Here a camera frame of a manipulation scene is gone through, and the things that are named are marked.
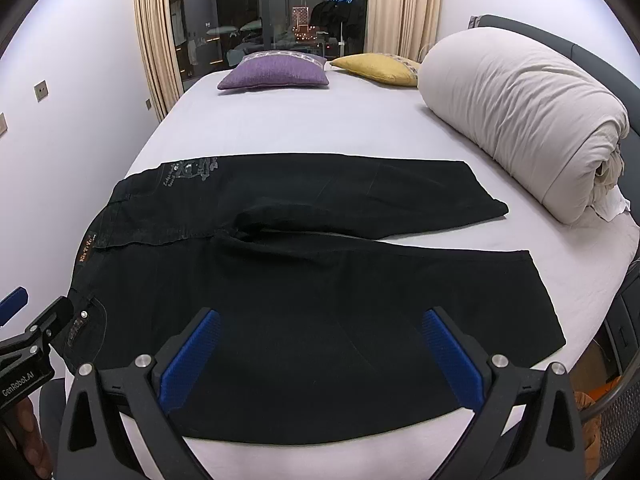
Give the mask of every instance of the metal rivet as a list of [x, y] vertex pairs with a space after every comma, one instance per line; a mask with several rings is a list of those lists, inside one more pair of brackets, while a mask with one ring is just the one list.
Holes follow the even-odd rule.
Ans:
[[566, 368], [562, 363], [553, 363], [551, 365], [551, 371], [556, 375], [564, 375], [566, 373]]
[[138, 368], [146, 368], [151, 364], [151, 356], [149, 354], [142, 354], [136, 357], [136, 366]]
[[502, 354], [496, 354], [491, 358], [491, 362], [498, 368], [504, 368], [509, 364], [509, 360]]
[[85, 363], [80, 368], [78, 368], [78, 372], [80, 373], [80, 375], [82, 375], [82, 377], [89, 375], [93, 370], [94, 367], [92, 367], [89, 363]]

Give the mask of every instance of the electrical outlet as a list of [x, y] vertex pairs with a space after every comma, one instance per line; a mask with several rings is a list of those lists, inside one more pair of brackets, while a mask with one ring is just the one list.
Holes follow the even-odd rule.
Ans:
[[47, 89], [46, 81], [38, 83], [33, 87], [33, 89], [36, 91], [36, 98], [38, 99], [38, 102], [42, 101], [46, 96], [49, 95], [49, 89]]

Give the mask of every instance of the blue gripper pad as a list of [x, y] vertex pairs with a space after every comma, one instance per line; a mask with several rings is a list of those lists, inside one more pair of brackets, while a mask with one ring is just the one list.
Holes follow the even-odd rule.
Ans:
[[482, 375], [433, 310], [422, 316], [422, 337], [460, 405], [478, 412], [484, 405]]
[[0, 326], [5, 325], [29, 301], [27, 291], [19, 286], [0, 302]]
[[191, 333], [160, 379], [158, 403], [167, 415], [181, 408], [220, 339], [220, 314], [209, 312]]

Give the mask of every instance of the mattress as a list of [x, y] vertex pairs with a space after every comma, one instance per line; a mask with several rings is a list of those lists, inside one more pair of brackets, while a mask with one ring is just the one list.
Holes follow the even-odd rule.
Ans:
[[[329, 70], [328, 88], [219, 91], [227, 74], [190, 88], [158, 126], [128, 174], [163, 162], [244, 153], [343, 153], [387, 158], [464, 160], [510, 212], [504, 218], [385, 240], [427, 248], [530, 251], [567, 344], [537, 368], [572, 368], [599, 329], [638, 246], [639, 228], [623, 213], [611, 222], [588, 208], [567, 226], [476, 145], [437, 118], [416, 89], [382, 86]], [[72, 377], [68, 374], [67, 387]], [[519, 420], [514, 409], [508, 427]], [[127, 432], [151, 479], [161, 479], [135, 423]], [[187, 439], [216, 480], [424, 480], [462, 435], [472, 412], [389, 433], [319, 446], [257, 446]]]

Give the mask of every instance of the gray headboard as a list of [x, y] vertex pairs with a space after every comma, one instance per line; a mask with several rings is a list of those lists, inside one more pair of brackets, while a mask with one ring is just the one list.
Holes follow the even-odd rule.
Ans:
[[500, 16], [486, 14], [470, 22], [476, 27], [495, 27], [512, 30], [523, 36], [544, 43], [556, 52], [571, 59], [594, 76], [620, 99], [629, 115], [632, 131], [621, 142], [622, 157], [625, 160], [625, 174], [620, 177], [618, 185], [622, 193], [631, 200], [631, 215], [640, 225], [640, 88], [634, 85], [609, 63], [594, 56], [580, 45], [564, 40], [559, 36], [531, 27], [525, 23], [515, 22]]

